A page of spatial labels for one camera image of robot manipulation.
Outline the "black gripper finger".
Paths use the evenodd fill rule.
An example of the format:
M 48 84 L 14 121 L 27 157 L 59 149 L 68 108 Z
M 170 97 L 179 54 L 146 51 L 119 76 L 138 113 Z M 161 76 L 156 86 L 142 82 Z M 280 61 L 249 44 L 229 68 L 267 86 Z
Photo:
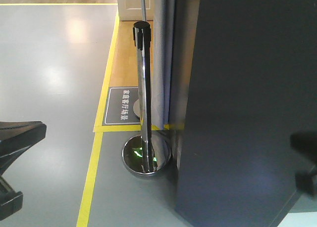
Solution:
M 317 195 L 317 173 L 299 172 L 295 174 L 296 188 L 310 196 Z
M 47 126 L 41 121 L 0 123 L 0 173 L 26 150 L 46 137 Z
M 8 182 L 0 178 L 0 219 L 4 220 L 22 208 L 23 193 L 15 191 Z
M 302 131 L 290 136 L 291 147 L 308 160 L 317 164 L 317 133 L 315 131 Z

